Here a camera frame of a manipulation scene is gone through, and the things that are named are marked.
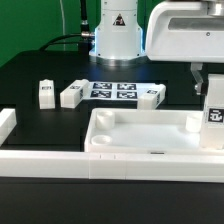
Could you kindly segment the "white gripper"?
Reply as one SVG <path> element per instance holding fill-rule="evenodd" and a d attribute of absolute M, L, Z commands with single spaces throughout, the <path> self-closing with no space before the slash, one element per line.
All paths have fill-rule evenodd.
<path fill-rule="evenodd" d="M 151 60 L 192 62 L 200 95 L 202 63 L 224 62 L 224 0 L 161 2 L 149 17 L 145 50 Z"/>

